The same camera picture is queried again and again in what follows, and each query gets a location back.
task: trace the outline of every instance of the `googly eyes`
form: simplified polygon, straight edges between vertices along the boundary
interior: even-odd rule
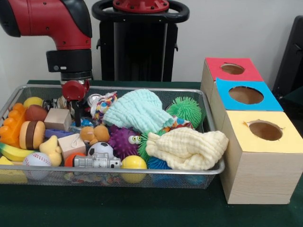
[[[130,144],[139,144],[141,142],[141,137],[140,136],[130,136],[130,137],[128,137],[128,142]]]

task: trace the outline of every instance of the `purple spiky ball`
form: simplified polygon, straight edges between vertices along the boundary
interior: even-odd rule
[[[138,155],[139,143],[131,140],[138,134],[131,129],[116,129],[110,134],[109,145],[114,149],[114,156],[121,161],[130,155]]]

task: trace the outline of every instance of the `white toy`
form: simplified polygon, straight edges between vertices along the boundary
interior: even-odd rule
[[[28,155],[23,160],[23,165],[24,166],[51,166],[52,163],[46,154],[35,152]],[[27,178],[32,180],[41,180],[45,178],[49,173],[49,171],[38,171],[38,170],[28,170],[28,171],[25,170],[24,172]]]
[[[90,147],[87,156],[92,156],[93,154],[104,154],[108,153],[108,158],[114,158],[114,149],[108,144],[104,142],[95,143]]]

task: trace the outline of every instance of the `baseball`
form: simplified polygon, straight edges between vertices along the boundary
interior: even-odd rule
[[[23,165],[24,166],[51,166],[51,160],[49,157],[40,152],[35,152],[33,154],[28,155],[24,160],[23,160]],[[38,171],[38,170],[25,170],[25,175],[27,176],[28,179],[32,180],[42,180],[45,178],[49,171]]]

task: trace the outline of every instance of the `white wall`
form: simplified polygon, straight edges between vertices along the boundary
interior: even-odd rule
[[[88,8],[96,0],[86,0]],[[205,57],[250,57],[271,87],[302,0],[181,0],[191,10],[179,24],[173,81],[201,81]],[[99,22],[92,17],[93,73],[100,78],[95,49]],[[0,29],[0,106],[29,79],[59,79],[49,73],[45,52],[55,49],[49,37],[14,38]]]

